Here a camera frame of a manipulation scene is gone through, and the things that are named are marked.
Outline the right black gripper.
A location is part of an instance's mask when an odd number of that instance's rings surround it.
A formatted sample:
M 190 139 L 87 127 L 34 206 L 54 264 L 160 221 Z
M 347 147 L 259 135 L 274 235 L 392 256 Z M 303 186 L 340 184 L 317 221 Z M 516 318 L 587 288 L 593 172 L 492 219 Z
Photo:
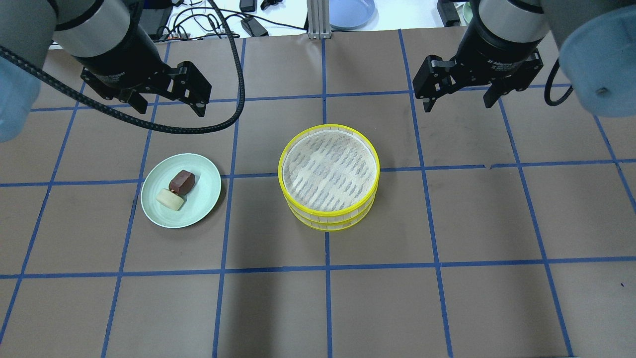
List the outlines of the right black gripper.
M 543 66 L 538 41 L 508 41 L 493 34 L 481 20 L 471 20 L 455 58 L 445 61 L 427 55 L 412 86 L 425 113 L 430 113 L 436 100 L 459 90 L 459 83 L 491 83 L 483 95 L 484 106 L 491 108 L 511 88 L 527 88 Z

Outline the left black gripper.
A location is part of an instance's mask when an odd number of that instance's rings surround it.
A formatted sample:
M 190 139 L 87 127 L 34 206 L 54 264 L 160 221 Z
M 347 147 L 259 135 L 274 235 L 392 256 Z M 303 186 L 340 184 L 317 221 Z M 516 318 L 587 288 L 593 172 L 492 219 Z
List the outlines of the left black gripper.
M 118 45 L 104 54 L 92 57 L 75 56 L 94 77 L 88 85 L 103 99 L 117 98 L 145 115 L 148 101 L 134 88 L 145 86 L 153 75 L 163 73 L 170 79 L 168 95 L 171 100 L 188 104 L 199 117 L 205 115 L 212 86 L 197 66 L 184 61 L 169 68 L 148 34 L 137 23 L 130 23 Z

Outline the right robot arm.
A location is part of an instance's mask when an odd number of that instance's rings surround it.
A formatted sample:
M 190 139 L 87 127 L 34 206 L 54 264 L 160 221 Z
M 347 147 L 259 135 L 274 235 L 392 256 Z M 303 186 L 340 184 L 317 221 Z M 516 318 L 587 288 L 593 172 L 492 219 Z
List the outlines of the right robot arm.
M 554 37 L 558 59 L 548 75 L 550 106 L 575 93 L 597 116 L 633 116 L 636 5 L 633 0 L 472 0 L 473 17 L 454 57 L 428 55 L 412 86 L 430 112 L 438 98 L 488 86 L 491 108 L 503 95 L 526 90 L 543 60 L 538 45 Z

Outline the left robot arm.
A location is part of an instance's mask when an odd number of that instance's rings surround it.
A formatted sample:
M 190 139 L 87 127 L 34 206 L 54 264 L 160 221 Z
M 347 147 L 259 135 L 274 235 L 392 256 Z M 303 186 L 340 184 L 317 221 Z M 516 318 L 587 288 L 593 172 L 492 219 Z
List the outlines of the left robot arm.
M 146 94 L 188 104 L 204 116 L 211 84 L 189 61 L 172 68 L 124 0 L 3 0 L 1 52 L 44 66 L 52 42 L 82 65 L 81 78 L 104 100 L 143 115 Z

